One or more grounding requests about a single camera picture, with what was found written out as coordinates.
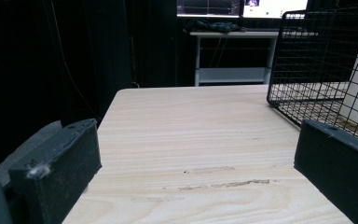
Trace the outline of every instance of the metal wire cage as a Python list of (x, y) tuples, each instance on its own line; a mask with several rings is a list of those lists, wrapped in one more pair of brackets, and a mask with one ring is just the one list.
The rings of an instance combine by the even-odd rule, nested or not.
[(283, 14), (267, 100), (358, 137), (358, 5)]

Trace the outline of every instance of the dark background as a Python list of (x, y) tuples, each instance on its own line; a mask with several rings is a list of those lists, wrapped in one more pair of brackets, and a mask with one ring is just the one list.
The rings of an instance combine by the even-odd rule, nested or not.
[[(176, 19), (174, 0), (0, 0), (0, 162), (54, 120), (100, 124), (119, 90), (193, 86), (196, 40), (183, 33), (189, 20)], [(263, 62), (263, 40), (230, 40), (219, 65), (242, 66), (245, 53), (237, 51), (249, 45), (260, 46), (260, 60), (251, 63)]]

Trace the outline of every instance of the light wood tabletop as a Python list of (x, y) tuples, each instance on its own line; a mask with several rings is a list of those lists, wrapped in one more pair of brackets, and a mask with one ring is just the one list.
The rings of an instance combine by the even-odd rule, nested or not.
[(118, 92), (103, 168), (64, 223), (351, 223), (294, 169), (299, 128), (267, 89)]

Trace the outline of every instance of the wood grain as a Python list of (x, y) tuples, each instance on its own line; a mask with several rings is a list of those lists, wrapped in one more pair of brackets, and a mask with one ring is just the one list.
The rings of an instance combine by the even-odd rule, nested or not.
[(103, 168), (64, 223), (350, 223), (293, 168), (267, 86), (120, 91)]

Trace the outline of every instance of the monitor screen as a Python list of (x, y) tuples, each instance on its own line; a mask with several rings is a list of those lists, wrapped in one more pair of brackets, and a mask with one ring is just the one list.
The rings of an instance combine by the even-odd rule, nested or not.
[(241, 0), (177, 0), (178, 17), (238, 18)]
[(244, 18), (281, 18), (286, 11), (307, 8), (308, 0), (244, 0)]

